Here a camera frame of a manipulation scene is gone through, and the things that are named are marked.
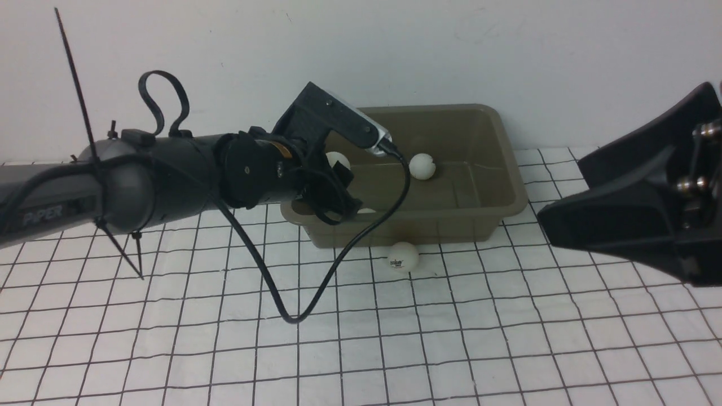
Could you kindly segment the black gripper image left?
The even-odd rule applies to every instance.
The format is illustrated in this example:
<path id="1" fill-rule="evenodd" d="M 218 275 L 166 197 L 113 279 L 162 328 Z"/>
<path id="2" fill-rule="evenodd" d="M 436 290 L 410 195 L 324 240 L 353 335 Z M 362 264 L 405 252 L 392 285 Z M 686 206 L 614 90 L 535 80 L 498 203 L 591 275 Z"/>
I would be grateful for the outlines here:
<path id="1" fill-rule="evenodd" d="M 354 180 L 341 160 L 330 165 L 325 139 L 269 134 L 251 129 L 224 134 L 217 141 L 218 193 L 232 208 L 299 200 L 322 223 L 336 226 L 358 213 L 361 200 L 347 188 Z"/>

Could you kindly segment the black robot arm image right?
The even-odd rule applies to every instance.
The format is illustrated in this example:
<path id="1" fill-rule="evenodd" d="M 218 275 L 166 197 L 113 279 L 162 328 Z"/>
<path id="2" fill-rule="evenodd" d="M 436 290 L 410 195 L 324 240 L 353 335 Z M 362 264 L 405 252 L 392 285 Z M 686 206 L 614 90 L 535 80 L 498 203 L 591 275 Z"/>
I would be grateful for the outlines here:
<path id="1" fill-rule="evenodd" d="M 720 286 L 720 99 L 711 83 L 581 158 L 578 169 L 588 189 L 538 212 L 552 246 Z"/>

